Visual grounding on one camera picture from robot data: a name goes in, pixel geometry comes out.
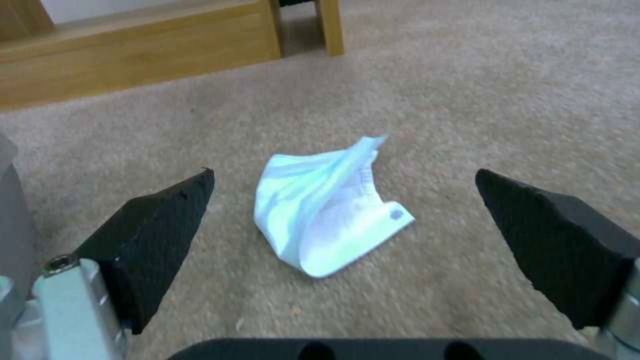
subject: black foam pad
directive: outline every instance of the black foam pad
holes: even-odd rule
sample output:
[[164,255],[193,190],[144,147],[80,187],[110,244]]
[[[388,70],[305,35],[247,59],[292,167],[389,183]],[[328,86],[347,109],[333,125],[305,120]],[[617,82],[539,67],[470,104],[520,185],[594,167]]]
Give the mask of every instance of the black foam pad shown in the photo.
[[127,201],[77,250],[100,265],[121,322],[139,334],[189,252],[213,191],[210,169]]
[[640,241],[576,197],[484,169],[476,185],[533,286],[574,328],[603,325],[640,256]]

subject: beige carpet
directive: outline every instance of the beige carpet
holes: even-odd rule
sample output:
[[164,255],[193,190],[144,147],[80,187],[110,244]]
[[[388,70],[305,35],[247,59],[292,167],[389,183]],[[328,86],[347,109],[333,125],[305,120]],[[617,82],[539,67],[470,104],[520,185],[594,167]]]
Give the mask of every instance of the beige carpet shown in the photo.
[[[582,197],[640,235],[640,2],[344,0],[347,55],[303,4],[282,61],[0,115],[42,239],[80,244],[127,199],[199,171],[216,190],[131,359],[231,336],[544,337],[585,343],[518,271],[473,176]],[[252,222],[274,152],[389,134],[374,166],[417,221],[314,281]]]

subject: wooden table leg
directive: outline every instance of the wooden table leg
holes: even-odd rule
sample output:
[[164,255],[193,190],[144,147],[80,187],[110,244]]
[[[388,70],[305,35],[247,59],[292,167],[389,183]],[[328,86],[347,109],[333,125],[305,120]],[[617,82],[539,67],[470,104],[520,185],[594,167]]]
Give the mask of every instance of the wooden table leg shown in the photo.
[[324,34],[324,44],[329,55],[344,54],[342,23],[340,21],[340,0],[315,0],[316,12],[320,18]]

